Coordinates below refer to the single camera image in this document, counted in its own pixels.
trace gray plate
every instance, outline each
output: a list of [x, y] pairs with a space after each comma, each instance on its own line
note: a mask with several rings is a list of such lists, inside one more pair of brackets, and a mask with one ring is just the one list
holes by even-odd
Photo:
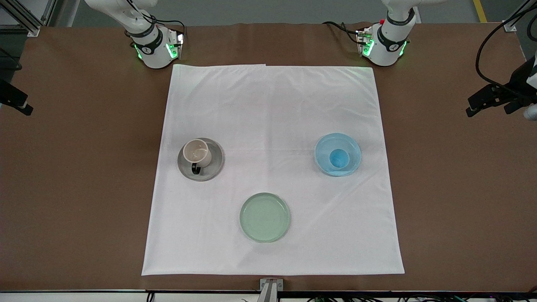
[[181, 171], [186, 178], [197, 182], [204, 182], [214, 178], [216, 175], [218, 175], [220, 170], [222, 170], [222, 167], [224, 166], [224, 152], [222, 147], [220, 147], [220, 145], [218, 145], [218, 143], [214, 140], [207, 138], [199, 139], [207, 143], [207, 146], [211, 151], [211, 155], [213, 156], [211, 163], [205, 168], [201, 168], [200, 174], [196, 175], [192, 173], [192, 163], [187, 161], [183, 156], [183, 146], [181, 151], [179, 151], [179, 155], [177, 156], [177, 166], [179, 167], [179, 171]]

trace white mug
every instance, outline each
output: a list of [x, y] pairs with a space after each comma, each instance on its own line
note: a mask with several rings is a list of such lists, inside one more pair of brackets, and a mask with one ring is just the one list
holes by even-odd
[[193, 139], [183, 147], [183, 156], [192, 163], [192, 173], [199, 174], [201, 168], [211, 163], [213, 156], [209, 146], [201, 139]]

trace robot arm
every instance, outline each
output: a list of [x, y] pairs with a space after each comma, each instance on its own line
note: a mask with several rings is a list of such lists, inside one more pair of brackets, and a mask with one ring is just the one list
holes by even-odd
[[360, 55], [379, 66], [394, 64], [403, 55], [408, 34], [416, 23], [413, 7], [439, 4], [447, 0], [382, 0], [388, 8], [386, 21], [365, 28], [359, 37]]
[[121, 24], [134, 41], [138, 57], [150, 68], [166, 67], [179, 57], [183, 35], [157, 25], [145, 10], [157, 0], [85, 0], [89, 7]]

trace light green plate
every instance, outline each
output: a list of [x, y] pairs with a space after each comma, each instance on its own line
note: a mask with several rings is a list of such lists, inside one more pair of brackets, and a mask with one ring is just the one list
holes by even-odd
[[270, 193], [258, 193], [248, 198], [241, 209], [241, 227], [257, 242], [274, 242], [289, 227], [289, 208], [281, 198]]

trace mug handle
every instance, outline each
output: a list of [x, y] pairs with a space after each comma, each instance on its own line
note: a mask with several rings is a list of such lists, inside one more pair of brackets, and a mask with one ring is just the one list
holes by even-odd
[[192, 173], [194, 173], [195, 175], [198, 175], [198, 174], [200, 174], [200, 171], [201, 171], [201, 168], [198, 167], [198, 164], [193, 163], [192, 164]]

